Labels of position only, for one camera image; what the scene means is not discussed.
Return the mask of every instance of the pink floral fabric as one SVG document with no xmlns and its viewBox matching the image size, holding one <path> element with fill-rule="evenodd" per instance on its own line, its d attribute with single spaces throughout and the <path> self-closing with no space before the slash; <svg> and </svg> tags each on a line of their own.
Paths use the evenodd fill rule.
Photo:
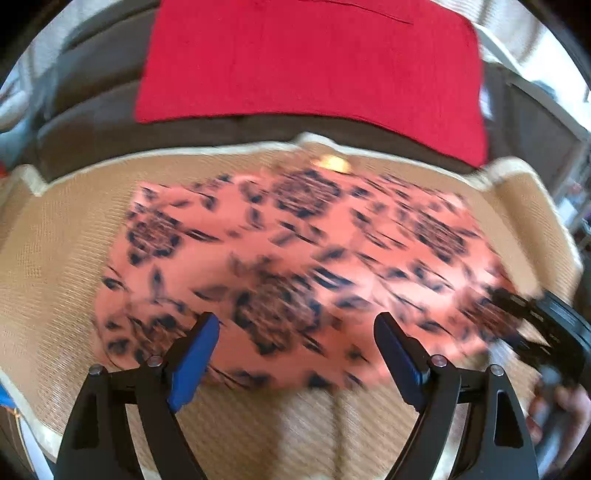
<svg viewBox="0 0 591 480">
<path fill-rule="evenodd" d="M 220 319 L 208 377 L 241 388 L 372 386 L 392 313 L 451 359 L 512 328 L 511 288 L 462 197 L 389 174 L 310 168 L 140 184 L 96 296 L 95 352 L 135 368 L 198 314 Z"/>
</svg>

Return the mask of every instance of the blue gripper pad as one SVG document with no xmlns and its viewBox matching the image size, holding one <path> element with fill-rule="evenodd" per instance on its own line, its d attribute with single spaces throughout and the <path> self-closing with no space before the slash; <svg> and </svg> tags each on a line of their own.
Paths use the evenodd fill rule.
<svg viewBox="0 0 591 480">
<path fill-rule="evenodd" d="M 219 320 L 214 314 L 211 314 L 185 353 L 183 361 L 173 373 L 173 384 L 168 396 L 168 406 L 173 413 L 178 412 L 193 398 L 219 335 Z"/>
<path fill-rule="evenodd" d="M 410 342 L 418 343 L 418 340 L 407 337 L 396 321 L 390 315 L 383 313 L 375 318 L 374 338 L 402 399 L 412 405 L 417 412 L 421 412 L 427 404 L 423 385 L 428 373 L 421 372 L 405 350 L 405 346 Z M 423 348 L 420 344 L 411 346 L 415 349 Z"/>
</svg>

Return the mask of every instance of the folded cloth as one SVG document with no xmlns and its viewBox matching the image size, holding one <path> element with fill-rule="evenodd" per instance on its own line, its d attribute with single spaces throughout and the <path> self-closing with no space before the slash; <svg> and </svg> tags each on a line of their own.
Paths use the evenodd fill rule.
<svg viewBox="0 0 591 480">
<path fill-rule="evenodd" d="M 344 117 L 479 167 L 481 83 L 471 23 L 431 0 L 166 0 L 135 116 Z"/>
<path fill-rule="evenodd" d="M 211 311 L 214 380 L 371 386 L 389 378 L 379 312 L 454 359 L 513 327 L 488 298 L 499 286 L 511 283 L 463 198 L 389 174 L 142 183 L 96 297 L 95 352 L 135 368 Z"/>
</svg>

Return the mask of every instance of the red towel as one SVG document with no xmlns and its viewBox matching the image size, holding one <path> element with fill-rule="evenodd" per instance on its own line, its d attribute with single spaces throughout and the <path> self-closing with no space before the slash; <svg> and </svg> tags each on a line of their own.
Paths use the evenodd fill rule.
<svg viewBox="0 0 591 480">
<path fill-rule="evenodd" d="M 339 116 L 479 167 L 481 81 L 470 22 L 430 0 L 163 0 L 136 118 Z"/>
</svg>

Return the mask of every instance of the silver bolt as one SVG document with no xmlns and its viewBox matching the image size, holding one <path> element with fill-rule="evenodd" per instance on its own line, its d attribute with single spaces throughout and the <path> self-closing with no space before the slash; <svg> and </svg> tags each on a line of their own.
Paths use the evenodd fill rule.
<svg viewBox="0 0 591 480">
<path fill-rule="evenodd" d="M 443 355 L 433 355 L 431 357 L 431 362 L 433 362 L 433 365 L 436 367 L 445 367 L 447 365 L 447 358 Z"/>
<path fill-rule="evenodd" d="M 501 367 L 500 365 L 492 364 L 491 365 L 491 373 L 493 375 L 496 375 L 497 377 L 502 377 L 504 375 L 505 371 L 503 370 L 503 367 Z"/>
<path fill-rule="evenodd" d="M 92 367 L 90 367 L 88 369 L 88 373 L 90 375 L 92 375 L 93 377 L 100 375 L 104 371 L 105 371 L 105 367 L 103 367 L 101 364 L 94 364 L 94 365 L 92 365 Z"/>
<path fill-rule="evenodd" d="M 162 365 L 162 357 L 159 355 L 152 355 L 150 358 L 148 358 L 148 361 L 146 362 L 148 364 L 149 367 L 159 367 L 160 365 Z"/>
</svg>

